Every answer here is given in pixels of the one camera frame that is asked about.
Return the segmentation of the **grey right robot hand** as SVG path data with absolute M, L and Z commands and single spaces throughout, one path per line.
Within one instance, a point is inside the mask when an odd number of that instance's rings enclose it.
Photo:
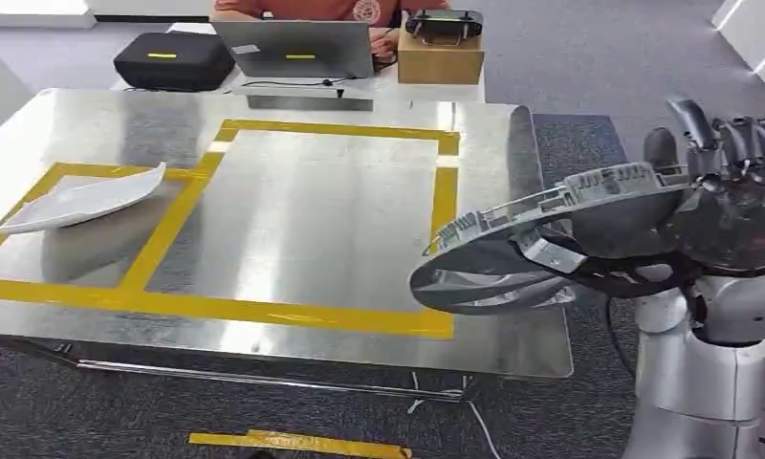
M 687 141 L 686 177 L 643 205 L 651 248 L 694 274 L 765 272 L 765 117 L 711 119 L 686 97 L 667 108 Z

